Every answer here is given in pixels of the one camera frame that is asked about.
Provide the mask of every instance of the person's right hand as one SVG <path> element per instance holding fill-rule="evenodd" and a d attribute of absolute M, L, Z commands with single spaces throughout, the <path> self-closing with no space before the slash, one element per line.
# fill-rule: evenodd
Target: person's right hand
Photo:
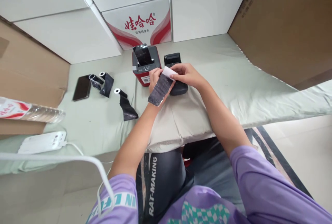
<path fill-rule="evenodd" d="M 171 69 L 178 74 L 173 74 L 170 77 L 172 79 L 186 83 L 189 86 L 195 87 L 198 89 L 201 86 L 204 86 L 207 81 L 203 78 L 202 75 L 189 63 L 185 64 L 175 64 Z"/>

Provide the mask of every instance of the tiled floor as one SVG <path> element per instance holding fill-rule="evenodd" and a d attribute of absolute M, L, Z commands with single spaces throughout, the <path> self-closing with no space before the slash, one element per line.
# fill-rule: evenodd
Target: tiled floor
<path fill-rule="evenodd" d="M 116 153 L 98 156 L 113 161 Z M 110 164 L 104 165 L 108 171 Z M 101 177 L 88 162 L 69 162 L 42 172 L 0 176 L 0 223 L 85 223 Z"/>
<path fill-rule="evenodd" d="M 312 197 L 332 213 L 332 115 L 264 128 Z"/>
<path fill-rule="evenodd" d="M 313 198 L 332 213 L 332 115 L 264 127 Z M 100 183 L 97 169 L 85 162 L 0 176 L 0 223 L 85 223 Z"/>

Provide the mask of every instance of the white power strip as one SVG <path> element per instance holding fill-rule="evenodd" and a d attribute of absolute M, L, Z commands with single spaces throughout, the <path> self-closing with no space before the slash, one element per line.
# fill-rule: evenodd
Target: white power strip
<path fill-rule="evenodd" d="M 51 132 L 27 137 L 18 150 L 18 154 L 37 154 L 59 150 L 67 144 L 65 131 Z"/>

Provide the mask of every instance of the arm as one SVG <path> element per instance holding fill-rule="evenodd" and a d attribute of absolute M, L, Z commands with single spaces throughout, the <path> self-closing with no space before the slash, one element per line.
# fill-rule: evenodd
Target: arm
<path fill-rule="evenodd" d="M 241 125 L 209 83 L 190 64 L 172 67 L 172 78 L 195 87 L 206 106 L 212 129 L 230 158 L 251 223 L 332 223 L 332 216 L 291 185 L 251 147 Z"/>
<path fill-rule="evenodd" d="M 159 75 L 162 73 L 162 71 L 163 70 L 160 68 L 156 68 L 150 71 L 150 93 L 156 85 L 159 79 Z M 134 128 L 126 138 L 124 144 L 118 151 L 112 164 L 111 171 L 108 175 L 108 179 L 118 174 L 129 174 L 133 178 L 136 178 L 137 167 L 144 155 L 146 147 L 148 146 L 153 123 L 164 102 L 165 100 L 159 107 L 148 103 L 145 111 L 138 119 Z"/>
<path fill-rule="evenodd" d="M 238 146 L 251 146 L 238 120 L 227 109 L 212 86 L 193 68 L 191 64 L 176 64 L 172 69 L 179 75 L 173 79 L 195 87 L 201 94 L 212 130 L 226 151 L 228 157 Z"/>

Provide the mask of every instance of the white cable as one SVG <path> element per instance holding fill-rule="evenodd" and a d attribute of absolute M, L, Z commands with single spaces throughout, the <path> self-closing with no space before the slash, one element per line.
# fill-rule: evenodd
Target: white cable
<path fill-rule="evenodd" d="M 74 143 L 70 143 L 70 142 L 65 142 L 65 146 L 66 146 L 67 144 L 70 144 L 70 145 L 74 146 L 74 147 L 77 149 L 77 151 L 78 151 L 81 155 L 84 156 L 83 152 L 79 149 L 79 147 L 78 147 L 76 144 L 74 144 Z M 114 161 L 111 161 L 111 162 L 101 162 L 101 163 L 104 163 L 104 164 L 110 164 L 110 163 L 112 163 L 112 162 L 114 162 Z"/>
<path fill-rule="evenodd" d="M 26 161 L 26 160 L 33 160 L 33 161 L 61 161 L 61 162 L 68 162 L 68 161 L 86 161 L 93 163 L 97 166 L 101 179 L 103 180 L 103 184 L 105 185 L 106 191 L 109 194 L 111 198 L 111 207 L 108 209 L 103 215 L 100 215 L 101 213 L 101 203 L 100 203 L 100 197 L 98 200 L 98 216 L 104 216 L 105 214 L 111 212 L 115 205 L 115 197 L 114 192 L 112 190 L 112 187 L 107 179 L 107 175 L 105 173 L 104 166 L 101 164 L 101 162 L 94 157 L 91 156 L 48 156 L 48 155 L 25 155 L 25 154 L 15 154 L 15 153 L 0 153 L 0 160 L 9 160 L 9 161 Z"/>
<path fill-rule="evenodd" d="M 74 144 L 74 143 L 70 143 L 70 142 L 67 142 L 66 143 L 66 145 L 68 145 L 68 144 L 70 144 L 70 145 L 72 145 L 72 146 L 74 146 L 76 149 L 77 149 L 77 151 L 81 154 L 81 155 L 83 155 L 84 156 L 84 154 L 83 154 L 83 152 L 77 147 L 77 145 L 76 144 Z"/>
<path fill-rule="evenodd" d="M 83 152 L 79 149 L 79 147 L 78 147 L 76 144 L 74 144 L 74 143 L 70 143 L 70 142 L 66 142 L 65 145 L 68 145 L 68 144 L 74 146 L 74 147 L 77 149 L 77 151 L 78 151 L 82 156 L 84 156 Z M 113 163 L 113 162 L 114 162 L 114 161 L 112 161 L 112 162 L 101 162 L 101 163 L 109 164 L 109 163 Z M 109 212 L 111 212 L 111 210 L 109 209 L 109 210 L 105 211 L 103 214 L 101 214 L 102 210 L 101 210 L 100 189 L 101 189 L 101 187 L 103 186 L 103 184 L 104 184 L 104 182 L 102 182 L 102 183 L 100 184 L 100 186 L 99 186 L 99 188 L 98 188 L 98 191 L 97 191 L 97 202 L 98 202 L 98 211 L 97 211 L 97 212 L 98 212 L 98 217 L 99 217 L 99 218 L 102 218 L 102 217 L 104 217 L 106 214 L 108 214 Z"/>
<path fill-rule="evenodd" d="M 101 199 L 100 199 L 100 194 L 99 194 L 99 192 L 100 192 L 100 189 L 101 189 L 101 187 L 103 186 L 103 184 L 104 184 L 104 182 L 102 182 L 102 183 L 100 184 L 100 186 L 99 186 L 99 188 L 98 188 L 98 191 L 97 191 L 97 202 L 98 202 L 98 206 L 101 206 Z M 98 217 L 99 217 L 99 218 L 102 218 L 102 217 L 104 217 L 106 214 L 108 214 L 109 212 L 110 212 L 110 210 L 107 210 L 107 211 L 105 211 L 104 214 L 101 214 L 101 210 L 100 210 L 100 211 L 98 210 Z"/>

